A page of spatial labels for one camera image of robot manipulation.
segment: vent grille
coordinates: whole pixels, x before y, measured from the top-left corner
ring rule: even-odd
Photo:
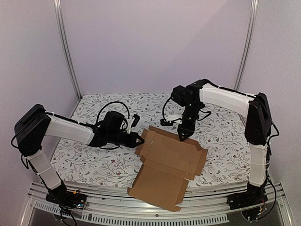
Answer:
[[[39,210],[44,210],[49,213],[58,214],[60,212],[60,208],[56,204],[49,204],[36,200],[34,206]],[[129,220],[115,217],[105,217],[83,211],[81,218],[75,218],[78,220],[106,226],[209,226],[229,222],[227,214],[220,214],[211,217],[177,220]]]

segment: cardboard box lid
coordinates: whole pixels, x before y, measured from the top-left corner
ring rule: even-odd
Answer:
[[[190,180],[201,175],[207,150],[197,141],[182,142],[176,134],[151,126],[143,131],[142,137],[145,143],[136,149],[136,154],[142,156],[143,163],[147,159],[149,166]]]
[[[143,165],[127,193],[151,205],[169,211],[179,211],[176,206],[183,201],[188,180]]]

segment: floral tablecloth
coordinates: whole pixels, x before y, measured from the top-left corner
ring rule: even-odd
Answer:
[[[149,125],[177,133],[177,125],[161,127],[162,106],[170,94],[101,94],[85,95],[80,101],[72,119],[95,123],[99,110],[111,101],[124,102],[131,115],[139,114],[141,119],[133,131],[142,133]],[[127,116],[125,107],[113,104],[105,108]],[[184,108],[173,101],[166,106],[166,115],[181,114]],[[215,186],[246,181],[250,172],[250,149],[244,137],[244,126],[239,116],[227,109],[206,105],[203,111],[212,114],[197,122],[196,132],[191,137],[203,148],[208,149],[207,161],[201,176],[189,182],[190,187]],[[65,181],[92,186],[130,186],[142,163],[135,150],[121,147],[116,150],[101,150],[79,142],[61,139],[51,159],[51,164]]]

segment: white wall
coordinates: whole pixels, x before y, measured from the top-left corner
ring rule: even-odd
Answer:
[[[240,90],[268,96],[280,130],[272,139],[270,171],[301,225],[301,1],[260,1]]]
[[[77,102],[52,0],[0,2],[0,225],[16,226],[34,178],[10,146],[15,123],[34,104],[69,116]],[[50,155],[56,139],[47,139]]]
[[[233,87],[251,0],[65,0],[83,94],[170,92],[208,78]]]

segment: cardboard box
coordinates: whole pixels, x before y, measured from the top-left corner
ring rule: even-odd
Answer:
[[[177,134],[150,126],[142,133],[143,145],[136,149],[143,166],[127,193],[151,205],[170,211],[183,201],[188,180],[200,176],[207,150],[196,140],[179,140]]]

